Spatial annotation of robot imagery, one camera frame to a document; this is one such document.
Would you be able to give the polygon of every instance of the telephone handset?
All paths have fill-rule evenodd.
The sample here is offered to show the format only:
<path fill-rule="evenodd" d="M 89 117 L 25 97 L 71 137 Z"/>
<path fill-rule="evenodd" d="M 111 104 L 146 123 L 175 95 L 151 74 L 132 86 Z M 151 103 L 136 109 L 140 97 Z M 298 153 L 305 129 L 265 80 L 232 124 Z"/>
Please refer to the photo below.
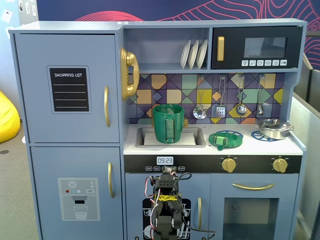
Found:
<path fill-rule="evenodd" d="M 133 66 L 133 83 L 128 83 L 128 66 Z M 121 48 L 121 87 L 122 87 L 122 100 L 134 95 L 139 85 L 139 65 L 137 57 L 124 48 Z"/>

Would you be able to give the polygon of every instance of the toy kitchen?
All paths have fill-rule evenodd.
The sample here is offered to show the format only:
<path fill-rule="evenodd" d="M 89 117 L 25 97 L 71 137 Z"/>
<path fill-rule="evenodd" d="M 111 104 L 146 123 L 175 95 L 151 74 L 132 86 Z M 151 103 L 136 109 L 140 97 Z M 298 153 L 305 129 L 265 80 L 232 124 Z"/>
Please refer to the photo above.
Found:
<path fill-rule="evenodd" d="M 41 240 L 292 240 L 307 23 L 10 30 Z"/>

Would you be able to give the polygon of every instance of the green cup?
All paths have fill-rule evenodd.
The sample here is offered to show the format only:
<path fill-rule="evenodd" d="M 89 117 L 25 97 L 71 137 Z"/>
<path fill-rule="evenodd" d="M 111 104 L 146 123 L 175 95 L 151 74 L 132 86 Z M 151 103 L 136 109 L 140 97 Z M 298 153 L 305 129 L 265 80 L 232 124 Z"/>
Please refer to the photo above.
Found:
<path fill-rule="evenodd" d="M 180 140 L 184 128 L 185 110 L 175 104 L 161 104 L 152 112 L 156 139 L 163 144 L 174 144 Z"/>

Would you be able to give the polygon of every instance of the silver pot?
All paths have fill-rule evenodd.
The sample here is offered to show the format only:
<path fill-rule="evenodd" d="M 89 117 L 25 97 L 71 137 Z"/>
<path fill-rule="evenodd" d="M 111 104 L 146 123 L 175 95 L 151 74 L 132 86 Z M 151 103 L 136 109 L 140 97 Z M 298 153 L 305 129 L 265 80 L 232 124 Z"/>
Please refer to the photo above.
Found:
<path fill-rule="evenodd" d="M 255 126 L 262 135 L 278 140 L 288 137 L 289 132 L 294 129 L 289 123 L 279 119 L 260 120 Z"/>

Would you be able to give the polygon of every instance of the yellow bean bag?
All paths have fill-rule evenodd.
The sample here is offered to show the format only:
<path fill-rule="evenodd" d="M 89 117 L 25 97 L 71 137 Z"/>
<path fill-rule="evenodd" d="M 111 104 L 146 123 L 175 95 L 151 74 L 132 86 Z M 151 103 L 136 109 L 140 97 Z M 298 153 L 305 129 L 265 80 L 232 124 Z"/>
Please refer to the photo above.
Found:
<path fill-rule="evenodd" d="M 12 102 L 0 91 L 0 143 L 15 137 L 20 129 L 20 118 Z"/>

